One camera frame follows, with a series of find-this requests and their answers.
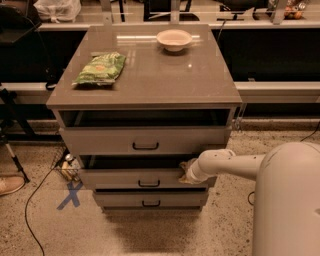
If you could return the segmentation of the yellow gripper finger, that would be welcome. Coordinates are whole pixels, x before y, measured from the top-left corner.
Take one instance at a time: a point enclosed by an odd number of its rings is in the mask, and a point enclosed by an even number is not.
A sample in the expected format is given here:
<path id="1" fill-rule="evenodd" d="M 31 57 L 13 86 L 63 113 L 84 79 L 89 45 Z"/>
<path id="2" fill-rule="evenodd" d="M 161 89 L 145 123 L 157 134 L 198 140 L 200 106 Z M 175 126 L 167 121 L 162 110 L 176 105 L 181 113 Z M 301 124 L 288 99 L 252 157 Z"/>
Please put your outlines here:
<path id="1" fill-rule="evenodd" d="M 182 183 L 182 184 L 197 184 L 196 181 L 194 180 L 189 180 L 187 177 L 183 176 L 181 178 L 179 178 L 179 182 Z"/>
<path id="2" fill-rule="evenodd" d="M 182 169 L 188 169 L 195 161 L 197 160 L 197 158 L 192 158 L 188 161 L 182 161 L 179 166 L 182 168 Z"/>

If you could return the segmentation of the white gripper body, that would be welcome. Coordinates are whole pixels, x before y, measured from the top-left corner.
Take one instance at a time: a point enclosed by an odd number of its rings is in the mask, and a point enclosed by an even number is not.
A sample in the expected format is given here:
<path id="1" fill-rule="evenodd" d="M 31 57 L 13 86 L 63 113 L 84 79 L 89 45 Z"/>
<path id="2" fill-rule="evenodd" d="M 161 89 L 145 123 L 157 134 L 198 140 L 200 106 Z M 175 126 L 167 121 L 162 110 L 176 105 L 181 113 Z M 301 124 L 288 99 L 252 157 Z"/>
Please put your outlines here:
<path id="1" fill-rule="evenodd" d="M 186 169 L 185 175 L 189 180 L 196 181 L 197 184 L 202 183 L 210 178 L 210 176 L 200 168 L 198 160 L 196 160 L 188 169 Z"/>

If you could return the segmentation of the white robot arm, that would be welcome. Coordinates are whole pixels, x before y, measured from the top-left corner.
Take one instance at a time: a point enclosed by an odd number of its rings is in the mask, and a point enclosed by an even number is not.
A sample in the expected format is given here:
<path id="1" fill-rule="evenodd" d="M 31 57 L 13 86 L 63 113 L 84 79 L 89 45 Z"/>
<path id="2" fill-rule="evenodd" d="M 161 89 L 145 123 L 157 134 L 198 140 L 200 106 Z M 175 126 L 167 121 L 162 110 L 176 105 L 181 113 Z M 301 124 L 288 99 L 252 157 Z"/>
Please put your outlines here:
<path id="1" fill-rule="evenodd" d="M 320 145 L 290 142 L 265 155 L 206 150 L 180 164 L 182 183 L 226 173 L 254 180 L 252 256 L 320 256 Z"/>

